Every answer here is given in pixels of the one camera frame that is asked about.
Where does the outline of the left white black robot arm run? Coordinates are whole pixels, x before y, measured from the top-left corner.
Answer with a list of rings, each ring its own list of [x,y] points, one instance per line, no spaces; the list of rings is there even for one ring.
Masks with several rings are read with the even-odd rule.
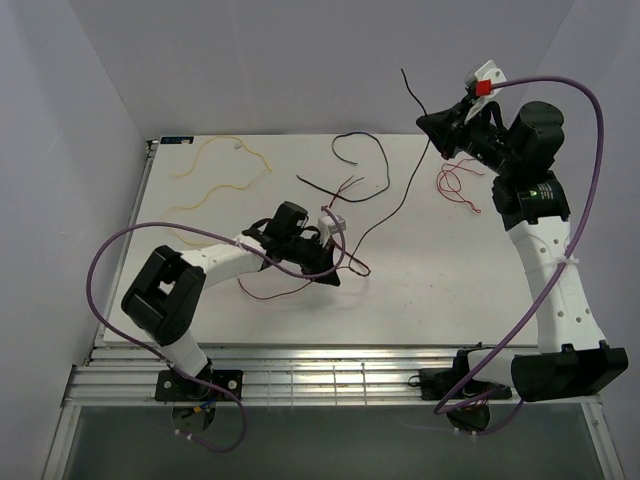
[[[339,286],[334,264],[335,242],[346,221],[330,210],[315,226],[308,212],[285,201],[271,218],[261,219],[233,239],[185,251],[156,248],[121,301],[123,312],[158,346],[168,365],[180,372],[178,388],[190,399],[205,397],[212,387],[210,364],[190,327],[204,290],[244,274],[282,262],[300,268],[296,275],[312,282]]]

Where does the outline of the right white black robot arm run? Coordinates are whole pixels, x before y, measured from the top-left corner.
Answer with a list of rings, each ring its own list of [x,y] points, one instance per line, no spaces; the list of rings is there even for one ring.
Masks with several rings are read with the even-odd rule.
[[[525,104],[510,127],[494,101],[481,110],[468,102],[416,121],[445,159],[462,151],[495,173],[492,200],[516,248],[533,304],[537,351],[522,355],[501,341],[457,353],[437,380],[464,397],[487,384],[511,387],[526,402],[591,396],[628,367],[622,347],[611,347],[590,311],[573,255],[578,238],[564,189],[553,173],[564,142],[564,117],[540,101]]]

